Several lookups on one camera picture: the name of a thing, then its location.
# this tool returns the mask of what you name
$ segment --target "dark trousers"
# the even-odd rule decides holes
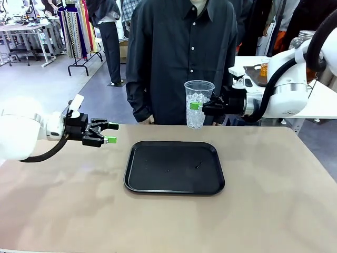
[[[121,54],[116,24],[106,22],[99,24],[98,27],[101,31],[111,82],[119,83],[121,81]]]

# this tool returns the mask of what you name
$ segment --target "ice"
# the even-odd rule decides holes
[[[187,125],[190,128],[201,128],[205,121],[205,114],[202,111],[202,106],[199,107],[199,110],[191,110],[191,103],[206,103],[210,99],[207,98],[202,93],[193,93],[186,96],[186,117]]]

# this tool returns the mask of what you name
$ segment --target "shirt collar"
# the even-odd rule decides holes
[[[182,16],[183,18],[186,18],[193,4],[191,3],[190,0],[177,0],[177,1],[182,3]],[[215,6],[216,1],[218,0],[207,0],[205,10],[203,11],[208,13],[208,16],[211,21],[213,21],[214,11],[216,8]]]

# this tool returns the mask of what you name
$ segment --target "tray rim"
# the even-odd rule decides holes
[[[131,165],[129,166],[130,160],[131,160],[132,156],[134,156],[134,151],[136,150],[137,145],[144,144],[146,142],[200,143],[200,144],[203,144],[205,146],[208,146],[210,148],[210,150],[213,149],[212,152],[215,152],[216,157],[217,157],[217,163],[219,164],[219,167],[220,167],[220,175],[219,175],[219,171],[217,171],[218,178],[220,178],[220,180],[221,180],[219,189],[214,193],[205,193],[205,192],[204,193],[202,193],[202,192],[193,193],[193,192],[189,192],[189,191],[138,190],[138,189],[134,189],[132,186],[130,186],[130,184],[128,182],[129,179],[130,179],[130,174],[131,174],[131,168],[129,168],[129,167],[131,167]],[[209,143],[206,143],[206,142],[202,142],[202,141],[151,141],[151,140],[147,141],[147,140],[144,140],[144,141],[139,141],[139,142],[133,144],[132,147],[131,147],[131,150],[130,150],[130,154],[128,156],[128,161],[127,161],[127,164],[126,164],[126,169],[125,169],[123,181],[124,181],[125,187],[127,187],[130,191],[135,192],[135,193],[148,193],[148,194],[161,193],[161,194],[176,194],[176,195],[189,195],[189,196],[190,195],[213,196],[213,195],[216,195],[216,194],[222,192],[223,189],[225,188],[225,185],[226,185],[225,177],[223,175],[222,166],[221,166],[220,159],[219,159],[219,156],[217,154],[216,148],[213,145],[211,145]]]

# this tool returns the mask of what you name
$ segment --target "plaid shirt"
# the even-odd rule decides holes
[[[122,23],[130,21],[133,11],[141,0],[124,0],[122,7]]]

